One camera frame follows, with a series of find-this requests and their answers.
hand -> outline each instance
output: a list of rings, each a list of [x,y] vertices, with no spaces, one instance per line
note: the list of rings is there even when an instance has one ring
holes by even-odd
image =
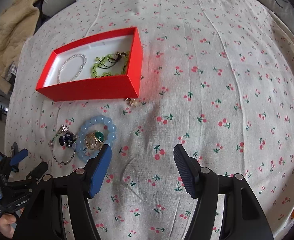
[[[13,229],[11,224],[13,224],[14,222],[16,222],[16,218],[14,215],[3,214],[0,218],[0,233],[2,233],[7,238],[12,238],[15,230]]]

light blue beaded bracelet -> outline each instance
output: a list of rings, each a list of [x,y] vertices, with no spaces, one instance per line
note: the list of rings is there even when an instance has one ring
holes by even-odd
[[[92,134],[89,133],[89,127],[100,123],[103,123],[107,126],[109,132],[107,135],[107,140],[104,140],[103,133],[99,131],[94,131]],[[89,154],[89,156],[86,155],[86,137],[88,137],[88,135],[94,135],[96,140],[99,140],[99,142],[100,140],[102,140],[103,144],[108,144],[110,147],[112,147],[113,141],[116,140],[116,130],[117,127],[112,123],[112,119],[109,117],[105,117],[101,114],[90,118],[85,122],[85,124],[80,127],[80,131],[77,133],[75,147],[75,152],[77,153],[77,156],[86,163],[89,159],[95,158],[98,155],[99,150],[94,150],[91,154]]]

open box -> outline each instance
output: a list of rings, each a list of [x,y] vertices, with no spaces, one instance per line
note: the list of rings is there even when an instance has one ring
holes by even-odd
[[[126,74],[92,78],[95,58],[117,51],[130,51]],[[68,81],[77,74],[83,62],[81,57],[75,57],[62,70],[60,78],[63,83],[59,84],[59,68],[70,56],[78,53],[87,57],[87,63],[81,73],[76,80]],[[143,49],[137,27],[99,33],[55,49],[43,68],[36,91],[53,101],[138,98],[142,60]]]

cherry print tablecloth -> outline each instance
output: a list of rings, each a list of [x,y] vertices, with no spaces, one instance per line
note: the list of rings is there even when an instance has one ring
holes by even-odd
[[[123,100],[55,103],[34,90],[51,51],[84,37],[92,24],[90,34],[139,28],[144,56],[137,108]],[[102,239],[182,239],[196,202],[173,160],[177,143],[217,174],[242,173],[274,235],[289,218],[294,36],[259,2],[83,0],[55,15],[21,53],[5,132],[7,154],[14,141],[29,150],[16,179],[42,160],[54,177],[83,167],[78,158],[59,166],[48,141],[62,124],[76,132],[98,114],[118,128],[106,179],[90,200]],[[58,143],[54,150],[65,161],[72,154]],[[73,239],[66,198],[63,203]],[[222,208],[223,197],[212,239],[219,237]]]

white beaded bracelet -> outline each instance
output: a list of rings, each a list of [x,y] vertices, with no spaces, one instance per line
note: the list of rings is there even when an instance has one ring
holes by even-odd
[[[86,62],[87,62],[87,57],[86,57],[84,54],[80,54],[80,53],[79,53],[79,54],[72,55],[72,56],[71,56],[70,58],[68,58],[68,59],[62,64],[62,66],[59,68],[58,76],[57,76],[57,82],[58,82],[58,84],[61,84],[61,83],[62,83],[62,81],[60,80],[60,74],[61,74],[61,72],[63,71],[63,69],[64,69],[66,63],[67,63],[68,61],[72,60],[72,59],[75,58],[75,57],[82,57],[82,59],[83,59],[84,62],[83,62],[82,65],[80,66],[80,69],[79,69],[78,73],[77,73],[72,79],[70,79],[69,82],[70,82],[70,81],[74,81],[74,80],[80,75],[81,71],[82,71],[83,68],[84,68],[84,65],[85,65]]]

